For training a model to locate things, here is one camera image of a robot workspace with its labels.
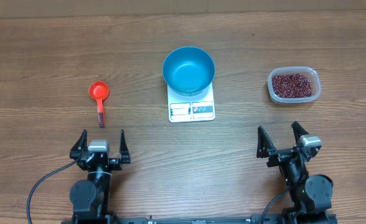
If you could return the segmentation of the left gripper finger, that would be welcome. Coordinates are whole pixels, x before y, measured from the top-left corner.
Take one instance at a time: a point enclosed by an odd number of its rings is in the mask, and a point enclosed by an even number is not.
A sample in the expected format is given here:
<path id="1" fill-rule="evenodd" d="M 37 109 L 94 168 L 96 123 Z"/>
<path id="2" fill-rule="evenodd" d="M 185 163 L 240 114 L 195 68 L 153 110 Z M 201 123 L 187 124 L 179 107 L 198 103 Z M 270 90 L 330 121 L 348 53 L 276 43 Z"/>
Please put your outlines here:
<path id="1" fill-rule="evenodd" d="M 84 129 L 78 141 L 73 145 L 70 150 L 70 158 L 73 160 L 77 160 L 81 158 L 84 150 L 87 149 L 87 130 Z"/>
<path id="2" fill-rule="evenodd" d="M 121 154 L 121 163 L 122 164 L 130 164 L 131 157 L 129 154 L 129 150 L 126 144 L 124 130 L 121 130 L 121 137 L 120 137 L 120 154 Z"/>

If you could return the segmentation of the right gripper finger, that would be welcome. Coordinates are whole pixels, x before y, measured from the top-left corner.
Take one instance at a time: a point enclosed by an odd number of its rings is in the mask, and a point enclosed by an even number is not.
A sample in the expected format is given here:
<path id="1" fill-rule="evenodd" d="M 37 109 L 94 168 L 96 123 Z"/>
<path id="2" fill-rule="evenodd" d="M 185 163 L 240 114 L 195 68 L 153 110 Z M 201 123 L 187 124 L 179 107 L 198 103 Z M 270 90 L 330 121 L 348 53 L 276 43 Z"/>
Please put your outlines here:
<path id="1" fill-rule="evenodd" d="M 267 132 L 262 126 L 258 127 L 258 146 L 256 156 L 257 158 L 266 158 L 274 154 L 276 148 L 269 138 Z"/>
<path id="2" fill-rule="evenodd" d="M 302 141 L 302 136 L 309 134 L 297 121 L 293 122 L 291 127 L 293 129 L 296 144 L 299 144 Z"/>

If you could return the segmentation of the orange measuring scoop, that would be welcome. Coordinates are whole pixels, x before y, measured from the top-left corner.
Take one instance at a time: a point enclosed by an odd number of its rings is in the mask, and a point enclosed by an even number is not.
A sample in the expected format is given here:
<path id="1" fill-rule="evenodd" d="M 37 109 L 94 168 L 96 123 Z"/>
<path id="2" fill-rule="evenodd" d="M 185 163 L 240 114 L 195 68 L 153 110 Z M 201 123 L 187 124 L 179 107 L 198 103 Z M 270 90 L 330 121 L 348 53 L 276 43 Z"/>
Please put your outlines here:
<path id="1" fill-rule="evenodd" d="M 88 89 L 88 93 L 92 99 L 96 101 L 99 127 L 105 127 L 105 110 L 103 102 L 108 98 L 110 90 L 108 85 L 103 81 L 93 82 Z"/>

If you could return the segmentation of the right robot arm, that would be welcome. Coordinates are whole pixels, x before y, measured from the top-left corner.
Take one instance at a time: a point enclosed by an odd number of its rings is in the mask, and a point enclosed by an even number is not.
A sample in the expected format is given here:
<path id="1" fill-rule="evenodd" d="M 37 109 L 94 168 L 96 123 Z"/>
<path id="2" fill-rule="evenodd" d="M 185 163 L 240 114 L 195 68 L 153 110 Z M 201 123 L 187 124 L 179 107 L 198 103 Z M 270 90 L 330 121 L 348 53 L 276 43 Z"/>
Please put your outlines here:
<path id="1" fill-rule="evenodd" d="M 328 214 L 332 207 L 334 183 L 326 175 L 310 176 L 305 163 L 317 155 L 322 147 L 319 136 L 309 134 L 297 121 L 291 124 L 295 144 L 278 150 L 262 126 L 258 127 L 256 156 L 267 158 L 268 167 L 278 167 L 287 189 L 271 200 L 260 216 L 260 223 L 337 223 L 336 215 Z M 292 206 L 280 214 L 267 212 L 277 200 L 289 194 Z"/>

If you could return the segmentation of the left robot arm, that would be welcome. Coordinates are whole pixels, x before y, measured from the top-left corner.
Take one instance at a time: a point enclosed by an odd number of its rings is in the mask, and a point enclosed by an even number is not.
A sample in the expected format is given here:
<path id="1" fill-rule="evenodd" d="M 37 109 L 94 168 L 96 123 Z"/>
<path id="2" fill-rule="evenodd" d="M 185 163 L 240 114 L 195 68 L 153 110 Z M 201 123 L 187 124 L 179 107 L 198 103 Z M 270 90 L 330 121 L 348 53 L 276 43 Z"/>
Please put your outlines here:
<path id="1" fill-rule="evenodd" d="M 87 171 L 87 178 L 79 180 L 70 189 L 70 201 L 73 204 L 72 223 L 120 223 L 115 212 L 110 212 L 109 199 L 112 172 L 121 170 L 124 164 L 131 162 L 126 145 L 124 131 L 121 130 L 120 157 L 109 156 L 107 140 L 87 142 L 84 130 L 79 140 L 70 150 L 70 158 Z"/>

